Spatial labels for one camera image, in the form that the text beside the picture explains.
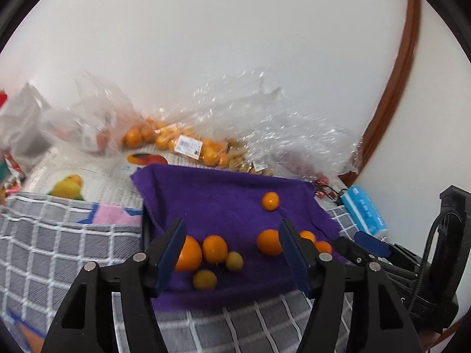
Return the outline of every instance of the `purple towel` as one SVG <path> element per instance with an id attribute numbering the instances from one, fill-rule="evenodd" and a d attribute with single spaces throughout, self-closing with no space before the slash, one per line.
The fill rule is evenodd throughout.
<path id="1" fill-rule="evenodd" d="M 220 235 L 229 251 L 244 258 L 241 272 L 224 265 L 203 264 L 218 277 L 214 291 L 193 290 L 193 273 L 176 272 L 167 291 L 153 301 L 159 310 L 218 308 L 276 296 L 295 289 L 283 254 L 263 255 L 256 246 L 263 230 L 278 229 L 288 218 L 298 231 L 309 230 L 318 240 L 334 240 L 340 225 L 329 218 L 314 199 L 307 182 L 246 173 L 194 167 L 151 164 L 138 170 L 132 180 L 158 231 L 175 218 L 184 219 L 188 235 L 198 242 Z M 280 206 L 265 211 L 262 197 L 269 191 L 280 197 Z"/>

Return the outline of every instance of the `bag of oranges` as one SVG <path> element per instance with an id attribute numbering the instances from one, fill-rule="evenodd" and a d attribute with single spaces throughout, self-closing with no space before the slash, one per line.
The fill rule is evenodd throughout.
<path id="1" fill-rule="evenodd" d="M 249 143 L 264 122 L 267 107 L 279 89 L 263 92 L 262 74 L 248 73 L 209 83 L 195 91 L 189 107 L 174 105 L 129 128 L 124 148 L 154 143 L 163 152 L 186 156 L 188 161 L 231 171 L 270 174 L 247 158 Z"/>
<path id="2" fill-rule="evenodd" d="M 142 117 L 116 84 L 102 82 L 88 72 L 76 83 L 80 101 L 66 109 L 46 111 L 41 131 L 56 143 L 65 141 L 89 154 L 120 153 L 124 135 L 140 126 Z M 134 130 L 129 144 L 140 144 L 140 136 L 141 130 Z"/>

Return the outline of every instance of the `metal screw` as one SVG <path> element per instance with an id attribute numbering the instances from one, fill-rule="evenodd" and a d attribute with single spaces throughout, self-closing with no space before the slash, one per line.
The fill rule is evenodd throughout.
<path id="1" fill-rule="evenodd" d="M 144 252 L 137 252 L 132 259 L 136 262 L 144 261 L 147 255 Z"/>
<path id="2" fill-rule="evenodd" d="M 97 267 L 97 263 L 95 263 L 94 261 L 89 261 L 83 266 L 84 270 L 88 272 L 94 270 L 96 267 Z"/>
<path id="3" fill-rule="evenodd" d="M 374 272 L 378 272 L 381 269 L 381 266 L 378 263 L 376 263 L 376 261 L 372 261 L 371 263 L 369 263 L 368 266 Z"/>
<path id="4" fill-rule="evenodd" d="M 319 259 L 321 259 L 322 261 L 331 261 L 332 260 L 332 255 L 329 254 L 328 252 L 321 252 L 319 253 Z"/>

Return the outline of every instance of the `clear plastic wrap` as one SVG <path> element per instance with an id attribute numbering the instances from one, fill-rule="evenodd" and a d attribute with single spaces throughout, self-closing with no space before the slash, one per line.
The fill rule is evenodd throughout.
<path id="1" fill-rule="evenodd" d="M 86 153 L 119 153 L 122 138 L 142 118 L 116 84 L 101 82 L 88 72 L 76 84 L 80 101 L 67 109 L 46 111 L 41 124 L 43 134 Z"/>
<path id="2" fill-rule="evenodd" d="M 0 159 L 10 155 L 28 173 L 42 160 L 50 147 L 49 140 L 40 132 L 40 123 L 49 104 L 39 91 L 26 84 L 0 110 Z"/>
<path id="3" fill-rule="evenodd" d="M 166 127 L 155 130 L 157 147 L 206 166 L 304 180 L 356 170 L 359 140 L 326 119 L 290 112 L 281 89 L 267 93 L 264 82 L 264 72 L 225 77 L 197 90 L 192 107 L 159 109 L 151 121 Z"/>
<path id="4" fill-rule="evenodd" d="M 354 171 L 359 140 L 326 119 L 291 112 L 281 88 L 267 88 L 266 75 L 225 76 L 196 90 L 187 107 L 161 101 L 143 119 L 118 86 L 86 73 L 77 82 L 81 101 L 49 110 L 43 131 L 98 155 L 155 144 L 208 167 L 253 174 L 316 181 Z"/>

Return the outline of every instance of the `white wall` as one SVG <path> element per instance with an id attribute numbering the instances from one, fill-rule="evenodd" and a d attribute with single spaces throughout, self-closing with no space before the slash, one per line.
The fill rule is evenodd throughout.
<path id="1" fill-rule="evenodd" d="M 438 14 L 423 4 L 415 63 L 385 137 L 357 181 L 392 242 L 421 255 L 450 185 L 471 192 L 471 64 Z M 471 258 L 458 289 L 471 305 Z"/>
<path id="2" fill-rule="evenodd" d="M 88 69 L 149 109 L 270 65 L 294 109 L 360 135 L 392 70 L 406 3 L 41 0 L 0 54 L 0 87 L 13 94 L 29 80 L 65 106 Z"/>

